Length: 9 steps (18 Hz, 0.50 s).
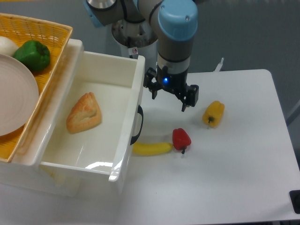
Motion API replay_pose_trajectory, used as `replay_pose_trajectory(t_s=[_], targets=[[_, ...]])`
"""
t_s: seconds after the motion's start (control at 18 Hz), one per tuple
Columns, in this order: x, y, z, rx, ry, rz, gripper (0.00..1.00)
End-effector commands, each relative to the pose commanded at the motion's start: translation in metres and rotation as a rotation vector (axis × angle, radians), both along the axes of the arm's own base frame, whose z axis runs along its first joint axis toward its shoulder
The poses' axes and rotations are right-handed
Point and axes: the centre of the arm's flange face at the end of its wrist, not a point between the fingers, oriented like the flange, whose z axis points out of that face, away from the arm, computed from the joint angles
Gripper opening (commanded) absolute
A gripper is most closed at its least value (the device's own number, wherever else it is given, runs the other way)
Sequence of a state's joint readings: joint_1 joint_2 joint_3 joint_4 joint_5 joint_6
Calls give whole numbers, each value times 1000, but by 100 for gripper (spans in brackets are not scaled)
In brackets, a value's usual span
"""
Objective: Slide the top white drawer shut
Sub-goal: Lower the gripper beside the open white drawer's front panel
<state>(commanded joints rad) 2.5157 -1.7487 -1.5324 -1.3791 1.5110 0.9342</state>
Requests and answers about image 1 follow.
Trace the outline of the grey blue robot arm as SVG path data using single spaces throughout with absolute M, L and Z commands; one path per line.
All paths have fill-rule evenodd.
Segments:
M 112 36 L 127 48 L 128 56 L 157 47 L 155 68 L 145 71 L 143 86 L 155 99 L 159 90 L 176 96 L 182 111 L 194 107 L 198 85 L 187 85 L 187 74 L 198 28 L 194 0 L 85 0 L 95 26 L 111 25 Z

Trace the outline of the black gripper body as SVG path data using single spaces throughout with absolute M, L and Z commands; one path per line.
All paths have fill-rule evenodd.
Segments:
M 170 67 L 167 66 L 164 66 L 163 68 L 157 68 L 156 81 L 159 89 L 172 94 L 185 93 L 188 70 L 177 74 L 171 74 L 169 73 L 169 69 Z

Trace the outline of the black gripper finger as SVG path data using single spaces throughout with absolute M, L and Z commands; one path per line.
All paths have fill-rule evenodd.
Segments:
M 198 85 L 185 84 L 176 92 L 176 97 L 182 102 L 181 111 L 184 112 L 187 107 L 195 107 L 199 96 Z
M 157 78 L 156 70 L 151 67 L 144 74 L 143 87 L 151 92 L 152 99 L 155 99 L 158 91 L 162 89 L 162 85 L 157 81 Z

